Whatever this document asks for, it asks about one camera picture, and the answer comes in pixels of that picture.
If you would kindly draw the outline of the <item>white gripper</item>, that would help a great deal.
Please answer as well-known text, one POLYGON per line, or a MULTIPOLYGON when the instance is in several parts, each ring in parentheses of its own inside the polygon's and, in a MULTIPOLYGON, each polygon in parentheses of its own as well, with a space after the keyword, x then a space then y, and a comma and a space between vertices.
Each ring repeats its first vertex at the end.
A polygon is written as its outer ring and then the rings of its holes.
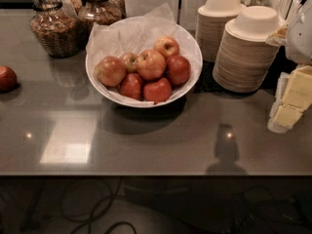
POLYGON ((312 0, 306 0, 289 26, 271 33, 266 43, 274 47, 286 45, 286 57, 298 63, 291 73, 281 73, 267 123, 271 132, 284 134, 312 104, 312 66, 303 65, 312 64, 312 0))

